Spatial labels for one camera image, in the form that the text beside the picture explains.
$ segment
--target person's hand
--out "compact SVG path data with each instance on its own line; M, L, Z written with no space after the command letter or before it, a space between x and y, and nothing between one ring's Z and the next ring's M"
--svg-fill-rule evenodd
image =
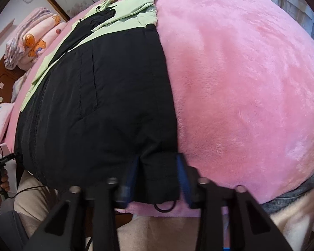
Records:
M1 176L1 182L2 184L0 185L2 189L4 189L6 192L9 192L10 187L9 187L9 181L8 181L8 175L7 175L7 170L3 169Z

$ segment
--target headboard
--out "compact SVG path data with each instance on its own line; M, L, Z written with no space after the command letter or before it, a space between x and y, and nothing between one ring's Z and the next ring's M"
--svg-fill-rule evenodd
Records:
M13 85L16 80L23 76L25 71L15 67L14 70L5 68L4 58L0 60L0 104L10 103L13 92Z

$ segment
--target pink fluffy bedspread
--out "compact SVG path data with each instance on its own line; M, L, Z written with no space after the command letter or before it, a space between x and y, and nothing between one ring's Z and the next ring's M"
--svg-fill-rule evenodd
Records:
M156 6L179 152L188 163L222 186L246 186L260 203L310 177L314 41L306 31L270 0L156 0ZM139 203L129 211L163 215ZM197 214L178 203L165 215Z

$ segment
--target beige pants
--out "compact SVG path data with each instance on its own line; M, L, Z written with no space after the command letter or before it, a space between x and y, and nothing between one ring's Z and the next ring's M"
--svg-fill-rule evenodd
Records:
M24 172L18 191L41 186L28 172ZM57 192L40 188L19 194L14 210L30 237L57 203ZM308 243L314 220L314 189L295 203L271 215L273 222L284 234L294 251L302 250ZM137 217L118 228L121 251L194 251L199 218Z

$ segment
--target white wall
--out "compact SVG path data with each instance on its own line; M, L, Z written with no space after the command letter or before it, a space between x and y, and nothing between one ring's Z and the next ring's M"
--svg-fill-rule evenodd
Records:
M50 5L47 0L33 0L29 4L22 0L10 0L4 10L0 14L0 32L2 29L10 23L12 19L15 19L13 27L4 34L0 40L0 59L5 53L6 42L9 34L24 20L37 7L46 7L52 12L56 13L55 9Z

